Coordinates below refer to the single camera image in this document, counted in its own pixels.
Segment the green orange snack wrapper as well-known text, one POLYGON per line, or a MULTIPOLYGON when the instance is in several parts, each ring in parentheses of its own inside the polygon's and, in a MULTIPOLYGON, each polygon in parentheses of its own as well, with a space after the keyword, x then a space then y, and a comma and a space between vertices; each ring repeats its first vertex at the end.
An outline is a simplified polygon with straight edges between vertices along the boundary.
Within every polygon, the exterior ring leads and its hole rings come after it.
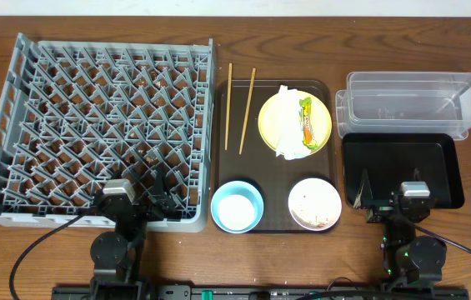
POLYGON ((303 132, 303 145, 308 149, 314 150, 318 147, 318 143, 313 136, 313 129, 310 120, 312 99, 310 97, 300 99, 299 106, 303 132))

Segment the light blue bowl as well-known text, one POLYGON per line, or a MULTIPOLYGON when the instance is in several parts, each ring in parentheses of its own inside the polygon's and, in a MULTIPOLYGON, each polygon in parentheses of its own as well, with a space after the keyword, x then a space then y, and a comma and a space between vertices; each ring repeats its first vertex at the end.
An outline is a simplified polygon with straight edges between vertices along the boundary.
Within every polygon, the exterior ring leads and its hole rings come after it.
POLYGON ((247 233, 263 216, 263 196, 250 182, 226 182, 213 194, 210 210, 215 224, 224 232, 247 233))

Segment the white napkin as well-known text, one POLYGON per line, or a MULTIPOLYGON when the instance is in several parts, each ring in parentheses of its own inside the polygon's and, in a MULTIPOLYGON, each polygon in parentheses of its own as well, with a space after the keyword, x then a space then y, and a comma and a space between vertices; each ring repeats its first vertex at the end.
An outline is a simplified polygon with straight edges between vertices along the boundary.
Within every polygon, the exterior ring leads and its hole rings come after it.
POLYGON ((285 160, 307 157, 311 150, 303 144, 303 125, 298 90, 282 85, 278 91, 279 113, 277 125, 279 140, 276 156, 283 155, 285 160))

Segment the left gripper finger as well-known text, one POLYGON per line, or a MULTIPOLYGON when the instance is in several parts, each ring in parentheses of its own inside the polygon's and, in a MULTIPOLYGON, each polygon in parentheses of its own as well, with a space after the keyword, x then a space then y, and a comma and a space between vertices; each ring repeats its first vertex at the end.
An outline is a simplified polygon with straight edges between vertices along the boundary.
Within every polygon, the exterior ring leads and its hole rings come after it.
POLYGON ((119 167, 113 172, 112 179, 127 179, 130 183, 135 183, 135 173, 130 168, 119 167))
POLYGON ((154 199, 170 199, 171 194, 166 180, 166 171, 163 166, 157 165, 155 168, 155 180, 151 190, 154 199))

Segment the pink white bowl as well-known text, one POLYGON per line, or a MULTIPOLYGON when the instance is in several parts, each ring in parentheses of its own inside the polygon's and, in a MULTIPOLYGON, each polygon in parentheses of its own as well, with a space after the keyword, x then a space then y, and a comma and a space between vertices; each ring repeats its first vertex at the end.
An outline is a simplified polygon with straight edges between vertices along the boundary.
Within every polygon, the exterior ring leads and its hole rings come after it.
POLYGON ((322 232, 332 228, 340 219, 342 201, 334 185, 324 179, 310 177, 292 187, 288 195, 288 210, 302 228, 322 232))

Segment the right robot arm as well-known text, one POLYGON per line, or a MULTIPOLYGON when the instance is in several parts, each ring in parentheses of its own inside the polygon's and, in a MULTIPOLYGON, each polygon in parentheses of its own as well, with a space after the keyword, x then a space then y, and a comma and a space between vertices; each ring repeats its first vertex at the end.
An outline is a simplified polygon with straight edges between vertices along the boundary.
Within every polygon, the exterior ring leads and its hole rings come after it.
POLYGON ((402 182, 389 199, 377 200, 364 169, 354 206, 366 211, 367 223, 383 224, 381 248, 388 280, 381 288, 386 292, 415 288, 432 292, 433 285, 442 280, 447 246, 435 237, 416 234, 415 226, 434 207, 428 185, 420 181, 402 182))

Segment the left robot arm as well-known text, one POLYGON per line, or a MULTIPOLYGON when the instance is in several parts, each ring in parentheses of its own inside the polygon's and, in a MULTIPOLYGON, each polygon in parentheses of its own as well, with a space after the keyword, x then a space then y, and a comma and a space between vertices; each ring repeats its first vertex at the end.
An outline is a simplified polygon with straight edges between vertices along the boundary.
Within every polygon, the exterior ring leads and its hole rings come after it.
POLYGON ((96 237, 90 248, 94 262, 88 299, 155 299, 157 292, 138 275, 148 223, 176 212, 166 171, 155 169, 151 199, 138 200, 128 179, 109 180, 94 198, 93 207, 115 222, 112 231, 96 237))

